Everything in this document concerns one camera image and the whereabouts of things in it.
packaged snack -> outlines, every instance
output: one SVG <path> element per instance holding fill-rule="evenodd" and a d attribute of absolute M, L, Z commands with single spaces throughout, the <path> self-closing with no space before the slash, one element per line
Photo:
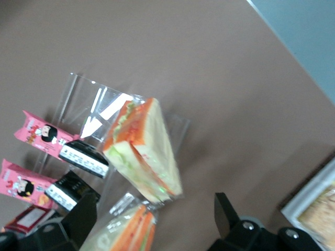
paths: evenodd
<path fill-rule="evenodd" d="M 4 226 L 5 232 L 14 232 L 18 238 L 23 238 L 34 232 L 38 224 L 60 215 L 52 209 L 32 205 Z"/>
<path fill-rule="evenodd" d="M 44 194 L 44 191 L 55 181 L 5 159 L 2 162 L 0 192 L 4 195 L 43 208 L 52 208 L 54 203 Z"/>
<path fill-rule="evenodd" d="M 23 127 L 15 132 L 15 137 L 59 158 L 58 155 L 63 145 L 73 141 L 74 136 L 27 111 L 23 112 L 26 115 L 26 120 Z"/>
<path fill-rule="evenodd" d="M 314 232 L 320 243 L 335 250 L 335 182 L 329 186 L 298 220 Z"/>
<path fill-rule="evenodd" d="M 125 195 L 110 211 L 114 218 L 86 240 L 80 251 L 149 251 L 156 225 L 146 202 Z"/>
<path fill-rule="evenodd" d="M 127 101 L 108 133 L 104 154 L 148 200 L 182 194 L 182 185 L 158 101 Z"/>
<path fill-rule="evenodd" d="M 96 201 L 100 199 L 100 195 L 73 171 L 69 171 L 45 191 L 48 197 L 68 211 L 87 193 L 94 193 Z"/>

cartoon girl face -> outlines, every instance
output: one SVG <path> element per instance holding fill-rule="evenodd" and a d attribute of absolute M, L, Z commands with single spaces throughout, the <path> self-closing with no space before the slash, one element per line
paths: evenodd
<path fill-rule="evenodd" d="M 41 139 L 44 142 L 51 142 L 54 144 L 57 141 L 57 129 L 49 124 L 45 124 L 41 128 Z"/>
<path fill-rule="evenodd" d="M 26 190 L 26 186 L 28 184 L 28 181 L 26 180 L 21 180 L 18 184 L 18 187 L 17 187 L 17 192 L 22 192 L 22 191 L 25 191 Z"/>
<path fill-rule="evenodd" d="M 17 194 L 21 197 L 29 197 L 34 191 L 34 185 L 30 181 L 23 179 L 18 182 Z"/>
<path fill-rule="evenodd" d="M 49 125 L 45 125 L 42 127 L 42 130 L 41 130 L 41 133 L 42 133 L 42 136 L 44 137 L 48 137 L 49 136 L 49 131 L 50 131 L 50 126 Z"/>

clear acrylic stand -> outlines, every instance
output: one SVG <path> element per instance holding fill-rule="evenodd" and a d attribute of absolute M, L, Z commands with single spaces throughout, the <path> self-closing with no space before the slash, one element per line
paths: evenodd
<path fill-rule="evenodd" d="M 72 135 L 80 135 L 84 142 L 100 150 L 105 135 L 126 100 L 144 102 L 144 98 L 141 96 L 121 93 L 71 73 L 51 123 Z M 185 137 L 189 120 L 171 113 L 164 114 L 164 118 L 176 155 Z M 34 167 L 34 172 L 59 179 L 69 169 L 76 172 L 100 193 L 98 219 L 108 212 L 113 203 L 125 193 L 130 191 L 133 194 L 139 194 L 113 167 L 110 167 L 105 179 L 101 179 L 46 153 L 41 153 Z"/>

pink snack package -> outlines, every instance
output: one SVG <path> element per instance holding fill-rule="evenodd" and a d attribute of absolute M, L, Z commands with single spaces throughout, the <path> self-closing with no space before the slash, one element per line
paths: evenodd
<path fill-rule="evenodd" d="M 0 178 L 0 193 L 47 209 L 55 206 L 44 194 L 55 179 L 34 173 L 5 159 L 2 161 Z"/>
<path fill-rule="evenodd" d="M 14 133 L 15 137 L 60 159 L 58 155 L 63 145 L 73 141 L 75 136 L 54 127 L 34 114 L 23 112 L 26 120 L 23 127 Z"/>

